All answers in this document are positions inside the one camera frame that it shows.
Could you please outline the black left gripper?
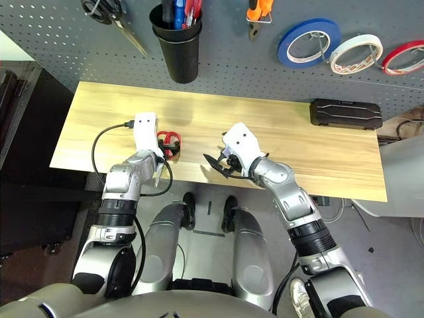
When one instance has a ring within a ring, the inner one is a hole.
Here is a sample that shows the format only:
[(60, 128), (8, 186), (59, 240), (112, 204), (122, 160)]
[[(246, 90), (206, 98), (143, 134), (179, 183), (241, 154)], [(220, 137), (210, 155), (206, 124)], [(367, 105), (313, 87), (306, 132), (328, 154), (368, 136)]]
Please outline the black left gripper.
[(176, 143), (165, 143), (163, 140), (158, 141), (160, 150), (164, 154), (165, 159), (172, 159), (176, 155)]

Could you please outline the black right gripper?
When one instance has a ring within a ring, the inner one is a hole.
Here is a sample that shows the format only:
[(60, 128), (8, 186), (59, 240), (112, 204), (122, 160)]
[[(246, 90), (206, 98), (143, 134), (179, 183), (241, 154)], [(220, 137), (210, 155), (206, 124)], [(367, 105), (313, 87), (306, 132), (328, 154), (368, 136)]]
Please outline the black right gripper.
[(208, 164), (215, 170), (221, 170), (221, 174), (226, 178), (240, 179), (243, 175), (242, 165), (238, 157), (234, 154), (230, 154), (226, 150), (222, 150), (220, 154), (220, 162), (225, 160), (227, 167), (221, 166), (217, 159), (214, 159), (208, 154), (203, 155)]

